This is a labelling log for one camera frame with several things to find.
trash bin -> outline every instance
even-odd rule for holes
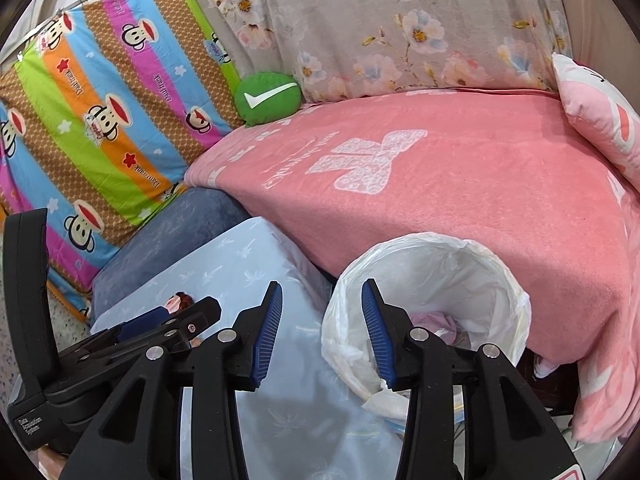
[[[408,392],[386,388],[378,375],[360,295],[374,278],[386,303],[412,317],[440,313],[452,318],[457,346],[498,345],[515,365],[531,323],[529,295],[508,267],[473,240],[436,233],[409,234],[371,248],[338,279],[322,322],[322,356],[364,401],[363,407],[402,431]],[[454,388],[455,420],[463,420],[462,389]]]

pink towel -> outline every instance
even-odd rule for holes
[[[446,344],[453,345],[458,335],[456,323],[451,316],[445,316],[440,312],[422,312],[409,316],[415,326],[426,328],[434,333]]]
[[[640,206],[617,175],[555,95],[418,91],[240,128],[185,181],[230,193],[335,276],[411,232],[486,245],[530,294],[529,348],[579,360],[574,436],[595,442],[640,418]]]

green pillow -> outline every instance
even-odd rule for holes
[[[236,90],[236,108],[247,126],[284,119],[298,111],[302,91],[290,75],[260,72],[247,77]]]

colorful striped blanket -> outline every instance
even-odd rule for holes
[[[241,124],[238,83],[195,0],[64,12],[0,80],[0,201],[49,209],[50,284],[80,316],[98,271]]]

red star print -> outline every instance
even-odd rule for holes
[[[69,60],[61,59],[56,68],[58,69],[58,72],[62,74],[67,68],[69,68]]]
[[[124,160],[122,161],[122,163],[125,164],[127,168],[132,168],[133,166],[135,166],[137,164],[137,162],[136,162],[136,154],[135,153],[127,153],[127,155],[124,156]]]

